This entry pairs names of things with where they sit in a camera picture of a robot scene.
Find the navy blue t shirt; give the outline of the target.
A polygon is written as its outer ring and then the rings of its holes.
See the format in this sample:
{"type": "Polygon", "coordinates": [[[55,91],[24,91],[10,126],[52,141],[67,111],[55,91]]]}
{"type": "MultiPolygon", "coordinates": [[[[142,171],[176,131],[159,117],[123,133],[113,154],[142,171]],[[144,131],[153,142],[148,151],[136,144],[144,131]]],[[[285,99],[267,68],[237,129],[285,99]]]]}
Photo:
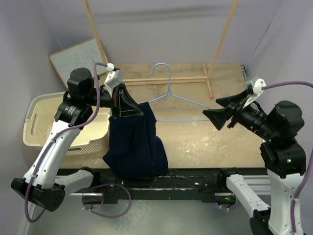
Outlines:
{"type": "Polygon", "coordinates": [[[123,179],[156,177],[168,172],[162,140],[156,136],[156,118],[145,102],[142,116],[109,118],[109,150],[104,162],[123,179]]]}

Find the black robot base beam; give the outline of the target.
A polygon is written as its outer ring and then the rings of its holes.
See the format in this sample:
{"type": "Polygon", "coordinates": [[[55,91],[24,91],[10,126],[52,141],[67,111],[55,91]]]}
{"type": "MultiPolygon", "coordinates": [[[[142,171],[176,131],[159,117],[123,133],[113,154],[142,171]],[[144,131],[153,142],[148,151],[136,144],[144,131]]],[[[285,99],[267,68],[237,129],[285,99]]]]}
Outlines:
{"type": "Polygon", "coordinates": [[[196,200],[203,203],[235,203],[235,195],[226,188],[218,168],[171,168],[154,178],[124,180],[110,169],[99,169],[99,189],[77,189],[72,195],[104,196],[103,203],[118,200],[196,200]]]}

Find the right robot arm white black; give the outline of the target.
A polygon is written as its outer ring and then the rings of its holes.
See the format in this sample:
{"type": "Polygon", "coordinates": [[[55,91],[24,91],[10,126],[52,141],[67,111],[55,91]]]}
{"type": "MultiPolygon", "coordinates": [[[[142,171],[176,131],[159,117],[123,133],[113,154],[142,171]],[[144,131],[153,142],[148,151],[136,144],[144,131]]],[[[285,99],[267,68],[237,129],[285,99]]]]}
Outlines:
{"type": "Polygon", "coordinates": [[[255,235],[302,235],[298,196],[309,172],[305,151],[295,138],[304,126],[302,110],[283,100],[265,113],[260,105],[251,106],[245,91],[216,102],[220,109],[203,111],[216,129],[240,124],[262,139],[260,152],[269,177],[271,203],[265,203],[234,167],[221,171],[218,188],[236,196],[255,235]]]}

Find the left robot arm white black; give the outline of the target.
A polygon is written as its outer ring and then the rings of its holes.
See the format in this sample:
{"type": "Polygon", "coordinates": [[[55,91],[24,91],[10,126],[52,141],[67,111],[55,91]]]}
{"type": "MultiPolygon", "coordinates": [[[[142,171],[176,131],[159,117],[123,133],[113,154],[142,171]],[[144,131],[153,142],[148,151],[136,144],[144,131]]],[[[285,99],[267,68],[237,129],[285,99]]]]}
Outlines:
{"type": "Polygon", "coordinates": [[[29,203],[53,212],[71,193],[84,188],[90,192],[99,190],[98,173],[88,167],[61,178],[57,178],[57,172],[73,141],[96,118],[100,108],[110,108],[113,118],[144,114],[122,80],[117,68],[109,72],[103,86],[96,73],[86,68],[71,72],[49,137],[32,167],[11,183],[11,188],[24,199],[25,213],[29,203]]]}

